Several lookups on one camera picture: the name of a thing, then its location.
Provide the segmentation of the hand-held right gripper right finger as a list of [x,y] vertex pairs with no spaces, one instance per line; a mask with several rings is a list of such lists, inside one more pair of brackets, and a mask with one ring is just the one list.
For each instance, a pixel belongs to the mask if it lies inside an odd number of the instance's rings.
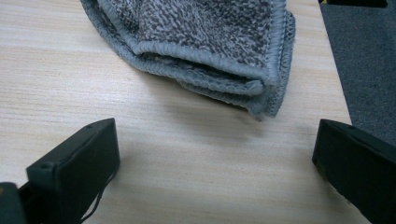
[[322,119],[312,162],[373,224],[396,224],[396,147],[361,129]]

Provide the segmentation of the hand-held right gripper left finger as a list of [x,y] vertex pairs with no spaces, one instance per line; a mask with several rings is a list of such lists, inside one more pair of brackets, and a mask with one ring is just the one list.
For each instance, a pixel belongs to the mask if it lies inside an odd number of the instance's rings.
[[97,209],[120,168],[114,119],[88,124],[27,168],[44,199],[43,224],[82,224]]

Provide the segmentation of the grey knitted cloth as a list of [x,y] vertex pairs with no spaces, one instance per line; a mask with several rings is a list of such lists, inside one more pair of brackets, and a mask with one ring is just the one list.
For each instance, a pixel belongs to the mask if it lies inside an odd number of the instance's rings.
[[132,67],[273,117],[290,77],[296,33],[286,0],[79,0]]

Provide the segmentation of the black hazard-striped stand base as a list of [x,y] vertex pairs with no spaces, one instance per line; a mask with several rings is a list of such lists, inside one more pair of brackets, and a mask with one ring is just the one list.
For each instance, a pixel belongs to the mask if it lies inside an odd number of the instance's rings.
[[381,7],[388,5],[387,0],[318,0],[321,4],[353,7]]

